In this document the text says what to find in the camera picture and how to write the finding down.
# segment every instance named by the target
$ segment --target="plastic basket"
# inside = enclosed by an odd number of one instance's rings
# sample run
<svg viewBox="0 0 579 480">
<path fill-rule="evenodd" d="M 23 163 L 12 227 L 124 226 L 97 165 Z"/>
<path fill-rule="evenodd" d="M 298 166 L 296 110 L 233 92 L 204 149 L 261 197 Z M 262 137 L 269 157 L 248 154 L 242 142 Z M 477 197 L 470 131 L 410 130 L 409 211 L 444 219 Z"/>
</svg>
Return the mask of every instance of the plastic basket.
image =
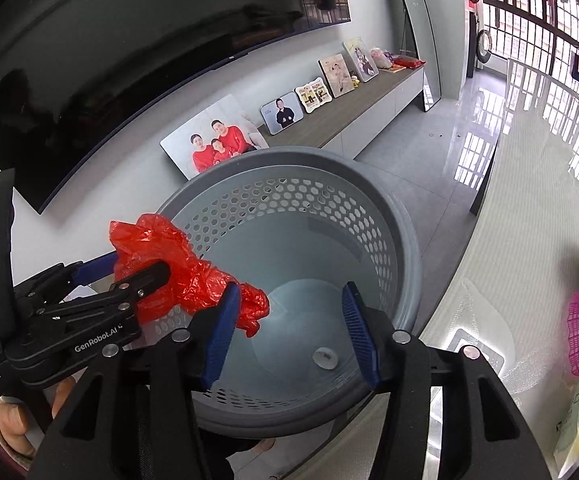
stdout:
<svg viewBox="0 0 579 480">
<path fill-rule="evenodd" d="M 270 315 L 237 330 L 212 391 L 195 394 L 199 426 L 242 438 L 293 434 L 369 393 L 341 311 L 356 282 L 365 302 L 411 330 L 421 291 L 412 221 L 362 165 L 312 148 L 239 155 L 200 174 L 161 208 L 199 256 L 262 288 Z M 145 327 L 158 338 L 187 316 L 175 307 Z M 338 357 L 328 370 L 314 352 Z"/>
</svg>

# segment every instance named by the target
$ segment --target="basket bottom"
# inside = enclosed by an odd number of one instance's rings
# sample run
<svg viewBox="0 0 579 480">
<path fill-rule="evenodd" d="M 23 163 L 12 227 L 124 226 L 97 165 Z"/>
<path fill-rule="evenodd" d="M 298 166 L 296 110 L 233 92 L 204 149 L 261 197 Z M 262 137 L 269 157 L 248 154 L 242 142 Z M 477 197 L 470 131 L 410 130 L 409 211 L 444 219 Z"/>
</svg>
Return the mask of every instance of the basket bottom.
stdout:
<svg viewBox="0 0 579 480">
<path fill-rule="evenodd" d="M 275 288 L 270 314 L 261 320 L 261 331 L 252 338 L 259 364 L 282 381 L 309 383 L 331 380 L 353 357 L 353 348 L 341 309 L 341 291 L 323 280 L 293 280 Z M 314 351 L 332 349 L 339 364 L 332 370 L 319 367 Z"/>
</svg>

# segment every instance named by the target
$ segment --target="wooden countertop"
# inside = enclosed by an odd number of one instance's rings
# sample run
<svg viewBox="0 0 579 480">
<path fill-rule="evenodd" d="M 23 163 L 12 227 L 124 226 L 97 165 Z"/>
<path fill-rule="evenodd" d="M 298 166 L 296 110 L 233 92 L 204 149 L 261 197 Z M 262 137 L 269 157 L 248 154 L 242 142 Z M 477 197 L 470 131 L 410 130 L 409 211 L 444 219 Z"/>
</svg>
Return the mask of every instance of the wooden countertop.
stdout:
<svg viewBox="0 0 579 480">
<path fill-rule="evenodd" d="M 394 88 L 417 70 L 422 69 L 423 67 L 415 70 L 406 68 L 396 73 L 381 70 L 376 77 L 367 83 L 361 82 L 361 85 L 353 91 L 337 97 L 310 114 L 305 113 L 301 121 L 281 130 L 274 136 L 269 133 L 264 124 L 258 129 L 272 147 L 312 146 L 322 148 Z"/>
</svg>

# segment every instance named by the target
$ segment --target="framed photo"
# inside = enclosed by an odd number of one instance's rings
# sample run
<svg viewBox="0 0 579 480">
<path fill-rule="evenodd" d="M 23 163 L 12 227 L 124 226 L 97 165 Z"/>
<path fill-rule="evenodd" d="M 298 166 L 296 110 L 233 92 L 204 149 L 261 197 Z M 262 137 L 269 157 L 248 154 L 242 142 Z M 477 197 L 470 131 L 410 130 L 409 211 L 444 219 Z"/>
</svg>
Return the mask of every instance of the framed photo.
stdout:
<svg viewBox="0 0 579 480">
<path fill-rule="evenodd" d="M 349 54 L 349 57 L 351 57 L 351 62 L 354 63 L 356 70 L 358 70 L 361 81 L 367 83 L 367 81 L 378 74 L 376 63 L 361 38 L 343 41 L 343 46 Z"/>
<path fill-rule="evenodd" d="M 349 75 L 349 70 L 347 70 L 343 54 L 324 57 L 318 63 L 325 74 L 334 97 L 340 97 L 354 90 L 354 84 L 351 82 L 351 76 Z"/>
<path fill-rule="evenodd" d="M 332 96 L 321 77 L 317 77 L 306 85 L 296 87 L 294 91 L 308 114 L 332 100 Z"/>
<path fill-rule="evenodd" d="M 269 145 L 236 98 L 227 95 L 176 128 L 161 140 L 161 147 L 187 178 L 193 178 L 241 153 Z"/>
<path fill-rule="evenodd" d="M 285 94 L 261 107 L 261 115 L 272 135 L 298 123 L 303 118 L 303 109 L 294 92 Z"/>
</svg>

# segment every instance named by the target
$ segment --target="family photo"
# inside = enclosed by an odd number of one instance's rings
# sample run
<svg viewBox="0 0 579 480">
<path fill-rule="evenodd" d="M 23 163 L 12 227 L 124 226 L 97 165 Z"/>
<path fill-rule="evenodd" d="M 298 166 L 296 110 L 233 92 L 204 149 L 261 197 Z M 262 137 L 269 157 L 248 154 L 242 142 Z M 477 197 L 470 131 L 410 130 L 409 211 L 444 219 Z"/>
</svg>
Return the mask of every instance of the family photo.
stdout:
<svg viewBox="0 0 579 480">
<path fill-rule="evenodd" d="M 261 107 L 261 115 L 272 135 L 276 135 L 303 118 L 303 110 L 294 92 L 285 94 Z"/>
<path fill-rule="evenodd" d="M 242 153 L 269 148 L 233 95 L 205 108 L 161 141 L 187 178 Z"/>
</svg>

